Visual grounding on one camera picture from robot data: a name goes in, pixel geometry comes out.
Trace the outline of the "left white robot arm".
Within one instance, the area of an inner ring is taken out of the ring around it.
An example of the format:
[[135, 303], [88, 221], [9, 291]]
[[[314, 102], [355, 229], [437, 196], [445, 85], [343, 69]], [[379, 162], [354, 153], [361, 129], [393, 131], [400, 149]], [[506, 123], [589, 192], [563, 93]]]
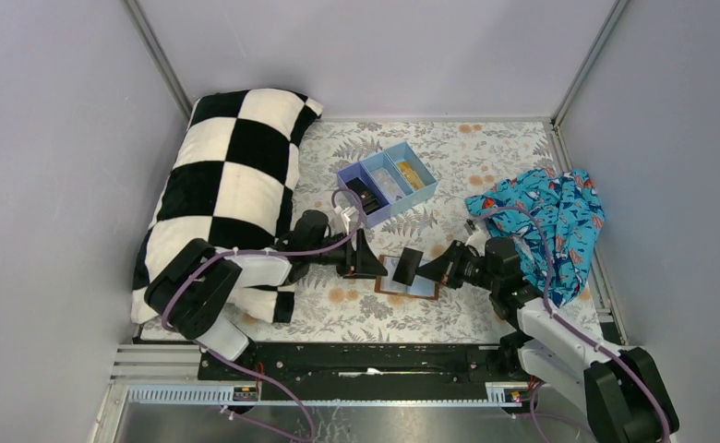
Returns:
[[207, 241], [189, 241], [144, 293], [164, 326], [235, 362], [255, 343], [222, 311], [233, 293], [257, 286], [293, 284], [311, 265], [332, 266], [345, 279], [375, 279], [387, 270], [371, 251], [362, 228], [329, 234], [327, 214], [307, 210], [272, 248], [219, 251]]

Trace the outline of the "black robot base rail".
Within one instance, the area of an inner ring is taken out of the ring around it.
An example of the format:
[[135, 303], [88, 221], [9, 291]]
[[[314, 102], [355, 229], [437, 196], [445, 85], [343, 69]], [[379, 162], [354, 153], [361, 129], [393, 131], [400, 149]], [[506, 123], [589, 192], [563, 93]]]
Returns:
[[511, 350], [494, 344], [259, 342], [243, 374], [207, 353], [198, 380], [247, 382], [264, 401], [485, 401], [490, 388], [525, 392], [534, 379]]

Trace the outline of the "blue compartment organizer box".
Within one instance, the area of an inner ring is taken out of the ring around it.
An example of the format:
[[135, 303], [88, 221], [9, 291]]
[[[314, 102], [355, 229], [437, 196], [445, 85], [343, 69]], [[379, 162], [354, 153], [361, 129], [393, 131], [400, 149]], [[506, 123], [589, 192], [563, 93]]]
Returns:
[[375, 227], [427, 201], [438, 179], [407, 142], [352, 162], [336, 173], [338, 186], [361, 198], [366, 225]]

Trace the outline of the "silver grey credit card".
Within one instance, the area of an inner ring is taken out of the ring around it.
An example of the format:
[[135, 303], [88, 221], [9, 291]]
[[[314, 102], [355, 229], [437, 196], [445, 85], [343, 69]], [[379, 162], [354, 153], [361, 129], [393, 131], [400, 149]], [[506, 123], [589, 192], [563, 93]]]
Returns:
[[388, 170], [379, 168], [372, 171], [371, 175], [377, 183], [379, 189], [383, 191], [390, 202], [397, 201], [405, 196], [404, 191]]

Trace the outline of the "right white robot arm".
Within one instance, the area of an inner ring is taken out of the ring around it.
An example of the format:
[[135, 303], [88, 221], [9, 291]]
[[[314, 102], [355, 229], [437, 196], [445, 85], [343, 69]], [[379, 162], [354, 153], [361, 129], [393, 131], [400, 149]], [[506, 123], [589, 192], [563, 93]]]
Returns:
[[444, 287], [487, 290], [494, 312], [515, 329], [500, 339], [496, 365], [557, 390], [585, 414], [598, 441], [661, 442], [678, 431], [678, 415], [653, 357], [563, 317], [524, 278], [510, 239], [487, 240], [484, 253], [455, 241], [415, 273]]

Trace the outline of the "dark grey credit card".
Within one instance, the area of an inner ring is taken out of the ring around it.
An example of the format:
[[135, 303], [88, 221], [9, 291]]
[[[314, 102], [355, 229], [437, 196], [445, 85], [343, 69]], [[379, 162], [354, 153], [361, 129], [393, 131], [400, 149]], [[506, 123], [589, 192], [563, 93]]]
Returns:
[[414, 283], [416, 271], [420, 266], [422, 257], [422, 251], [405, 247], [398, 257], [392, 280], [405, 286], [411, 286]]

